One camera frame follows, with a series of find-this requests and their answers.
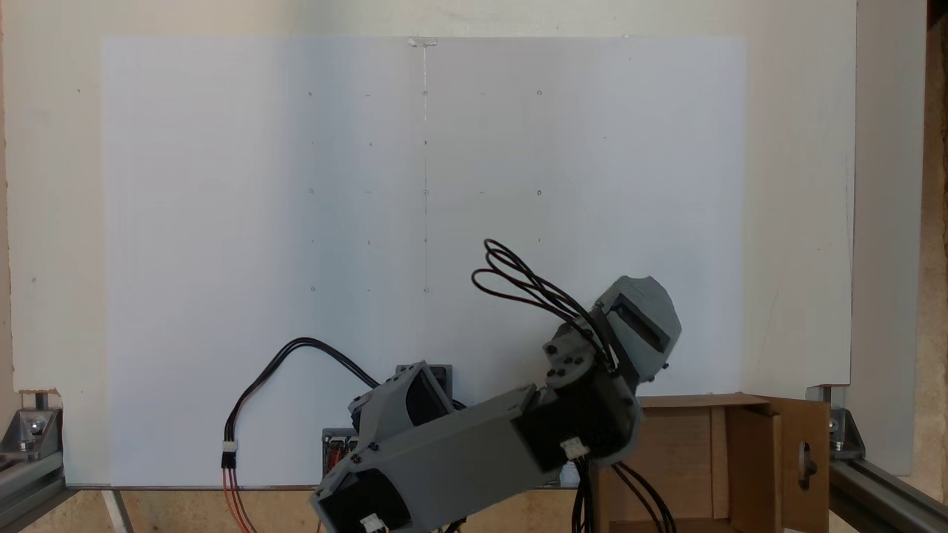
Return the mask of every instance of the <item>hole in cardboard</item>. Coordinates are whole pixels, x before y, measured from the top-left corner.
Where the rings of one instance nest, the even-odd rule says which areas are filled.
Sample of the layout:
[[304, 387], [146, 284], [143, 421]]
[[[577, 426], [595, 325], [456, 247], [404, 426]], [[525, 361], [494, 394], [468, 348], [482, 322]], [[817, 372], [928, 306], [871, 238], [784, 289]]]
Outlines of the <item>hole in cardboard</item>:
[[810, 490], [810, 476], [816, 473], [816, 463], [810, 459], [810, 444], [800, 443], [800, 453], [797, 460], [797, 483], [803, 490]]

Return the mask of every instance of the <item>gray robot arm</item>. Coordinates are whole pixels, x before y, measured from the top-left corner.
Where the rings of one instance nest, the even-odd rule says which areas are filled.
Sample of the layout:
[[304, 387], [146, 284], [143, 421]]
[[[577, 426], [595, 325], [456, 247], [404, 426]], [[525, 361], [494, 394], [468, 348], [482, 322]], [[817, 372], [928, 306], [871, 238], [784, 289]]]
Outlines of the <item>gray robot arm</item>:
[[652, 278], [620, 278], [590, 316], [612, 368], [590, 335], [564, 323], [543, 345], [550, 370], [541, 388], [455, 410], [419, 361], [357, 398], [349, 410], [358, 447], [311, 500], [323, 525], [428, 532], [544, 484], [567, 461], [607, 466], [627, 456], [642, 417], [636, 389], [665, 367], [682, 327]]

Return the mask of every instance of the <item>cardboard box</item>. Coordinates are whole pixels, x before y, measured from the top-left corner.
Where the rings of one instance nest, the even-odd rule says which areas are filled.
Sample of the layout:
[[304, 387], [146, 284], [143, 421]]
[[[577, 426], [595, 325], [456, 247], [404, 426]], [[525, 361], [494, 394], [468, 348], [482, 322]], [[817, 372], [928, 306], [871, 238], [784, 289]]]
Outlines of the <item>cardboard box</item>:
[[[639, 445], [625, 463], [655, 487], [680, 533], [828, 531], [829, 404], [745, 394], [642, 403]], [[599, 533], [655, 531], [615, 472], [601, 469], [593, 483]]]

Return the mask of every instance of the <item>white paper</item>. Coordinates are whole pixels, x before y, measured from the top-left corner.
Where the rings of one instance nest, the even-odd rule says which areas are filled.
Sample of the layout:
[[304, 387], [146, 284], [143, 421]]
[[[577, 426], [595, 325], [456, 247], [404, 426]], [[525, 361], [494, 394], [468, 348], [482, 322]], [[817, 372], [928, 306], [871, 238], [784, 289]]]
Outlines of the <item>white paper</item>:
[[[113, 486], [217, 485], [298, 336], [380, 380], [454, 364], [468, 403], [542, 380], [556, 320], [474, 289], [486, 237], [582, 303], [655, 276], [684, 331], [641, 392], [735, 391], [743, 88], [731, 39], [106, 41]], [[317, 483], [364, 390], [290, 356], [238, 419], [241, 484]]]

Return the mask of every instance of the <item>black wire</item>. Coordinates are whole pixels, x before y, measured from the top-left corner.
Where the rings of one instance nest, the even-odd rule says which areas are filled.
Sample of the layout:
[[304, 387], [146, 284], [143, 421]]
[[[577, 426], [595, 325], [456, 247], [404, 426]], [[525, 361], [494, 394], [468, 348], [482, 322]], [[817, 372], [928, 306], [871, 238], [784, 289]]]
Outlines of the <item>black wire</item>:
[[[593, 321], [593, 318], [586, 311], [586, 309], [583, 308], [582, 305], [580, 305], [575, 299], [573, 299], [573, 297], [571, 297], [561, 288], [539, 277], [533, 271], [533, 269], [527, 266], [526, 263], [524, 263], [523, 260], [520, 259], [520, 257], [510, 248], [502, 245], [494, 239], [484, 240], [483, 246], [484, 249], [487, 250], [484, 258], [486, 259], [486, 262], [490, 268], [478, 268], [471, 272], [471, 282], [476, 287], [492, 296], [497, 296], [499, 298], [511, 300], [514, 302], [528, 303], [534, 307], [539, 307], [540, 309], [553, 313], [561, 320], [568, 323], [584, 339], [589, 341], [596, 352], [596, 356], [606, 364], [607, 368], [611, 370], [615, 369], [614, 360], [612, 357], [607, 355], [609, 345], [606, 343], [606, 337], [602, 334], [599, 326], [596, 325], [596, 323]], [[521, 274], [527, 279], [527, 281], [518, 279], [505, 272], [495, 263], [495, 260]], [[477, 277], [479, 274], [492, 274], [499, 276], [511, 285], [528, 294], [531, 299], [526, 299], [521, 296], [515, 296], [487, 288], [478, 281]], [[585, 321], [591, 329], [580, 326], [576, 321], [577, 317], [583, 319], [583, 321]], [[599, 339], [598, 343], [593, 341], [593, 334], [595, 334], [595, 336]]]
[[626, 487], [628, 487], [635, 494], [635, 497], [639, 499], [639, 502], [641, 502], [642, 506], [646, 509], [646, 511], [648, 511], [648, 516], [650, 516], [652, 521], [655, 522], [655, 529], [658, 529], [658, 533], [663, 533], [664, 530], [662, 529], [662, 523], [658, 521], [658, 517], [655, 516], [655, 511], [651, 508], [651, 505], [648, 504], [646, 497], [642, 495], [642, 492], [640, 492], [631, 481], [629, 481], [629, 478], [622, 473], [622, 470], [620, 470], [619, 467], [612, 465], [612, 469], [615, 470], [615, 474], [619, 476], [619, 479], [621, 479], [622, 482], [626, 484]]
[[572, 533], [595, 532], [595, 500], [593, 481], [590, 477], [590, 460], [579, 458], [574, 461], [579, 473], [579, 486], [573, 501]]
[[447, 529], [445, 529], [445, 533], [457, 533], [457, 531], [461, 529], [461, 525], [465, 522], [467, 522], [467, 517], [452, 522], [447, 526]]
[[233, 441], [234, 434], [237, 423], [237, 413], [240, 412], [241, 407], [244, 405], [244, 401], [250, 397], [261, 385], [267, 381], [270, 376], [276, 372], [277, 368], [283, 363], [287, 356], [290, 355], [297, 348], [302, 348], [304, 346], [309, 346], [316, 348], [325, 352], [331, 358], [339, 362], [343, 367], [345, 367], [349, 372], [352, 372], [356, 377], [362, 380], [363, 383], [368, 385], [370, 388], [375, 388], [378, 386], [378, 381], [372, 379], [371, 376], [365, 373], [357, 364], [352, 362], [351, 359], [345, 357], [341, 352], [336, 348], [333, 348], [329, 344], [326, 344], [322, 340], [312, 339], [309, 337], [300, 337], [298, 339], [293, 339], [288, 342], [277, 355], [264, 367], [264, 370], [260, 375], [246, 388], [244, 393], [237, 400], [236, 405], [234, 405], [233, 411], [230, 412], [227, 423], [224, 425], [224, 440]]
[[665, 531], [669, 531], [670, 533], [678, 533], [678, 526], [675, 524], [675, 519], [671, 516], [671, 511], [668, 510], [668, 505], [665, 504], [665, 500], [662, 499], [662, 496], [659, 495], [658, 491], [655, 490], [655, 488], [652, 487], [648, 481], [646, 481], [646, 478], [642, 477], [641, 474], [630, 468], [629, 465], [623, 463], [622, 461], [619, 461], [616, 463], [616, 465], [628, 472], [636, 479], [636, 481], [642, 484], [642, 487], [645, 488], [646, 492], [648, 492], [648, 495], [650, 495], [652, 500], [655, 501], [655, 505], [658, 507], [659, 512], [662, 513], [662, 522], [665, 524]]

